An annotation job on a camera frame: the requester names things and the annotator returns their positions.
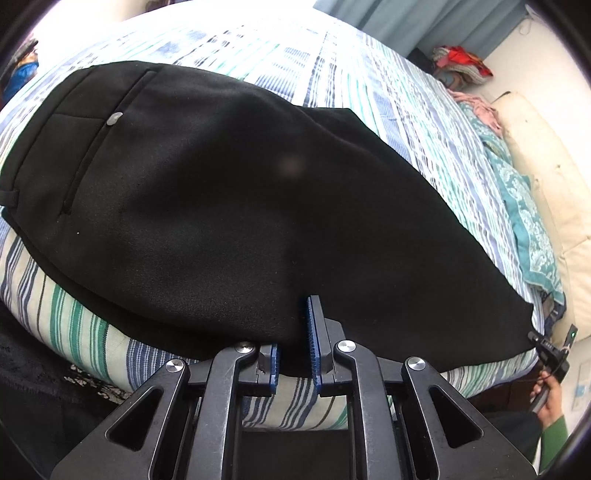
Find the green sleeve right forearm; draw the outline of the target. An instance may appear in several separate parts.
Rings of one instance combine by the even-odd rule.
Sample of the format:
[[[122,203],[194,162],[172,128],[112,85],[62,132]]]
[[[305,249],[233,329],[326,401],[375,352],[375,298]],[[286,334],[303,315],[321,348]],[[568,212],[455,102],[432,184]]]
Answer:
[[[540,470],[546,470],[560,453],[568,439],[568,429],[564,416],[545,428],[541,435]]]

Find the person right hand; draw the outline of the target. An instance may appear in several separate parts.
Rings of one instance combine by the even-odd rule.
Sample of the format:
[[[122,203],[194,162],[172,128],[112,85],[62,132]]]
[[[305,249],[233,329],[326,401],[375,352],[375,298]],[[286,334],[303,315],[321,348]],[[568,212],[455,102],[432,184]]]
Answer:
[[[543,388],[548,388],[546,402],[540,407],[537,416],[542,424],[542,429],[546,430],[563,417],[562,411],[562,388],[561,384],[553,375],[542,371],[533,386],[530,397],[534,399],[540,395]]]

